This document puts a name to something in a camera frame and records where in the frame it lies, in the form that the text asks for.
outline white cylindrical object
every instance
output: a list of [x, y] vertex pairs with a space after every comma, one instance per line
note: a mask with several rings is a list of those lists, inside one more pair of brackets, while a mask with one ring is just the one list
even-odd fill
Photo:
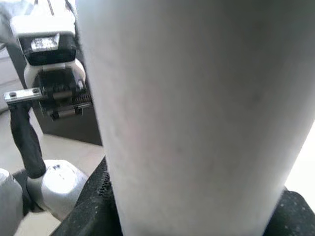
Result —
[[315, 118], [313, 1], [77, 1], [126, 236], [258, 236]]

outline black mesh fabric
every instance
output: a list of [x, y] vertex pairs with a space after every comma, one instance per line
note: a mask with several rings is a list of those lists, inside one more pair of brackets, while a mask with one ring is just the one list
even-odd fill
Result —
[[105, 158], [84, 185], [74, 210], [51, 235], [123, 235]]

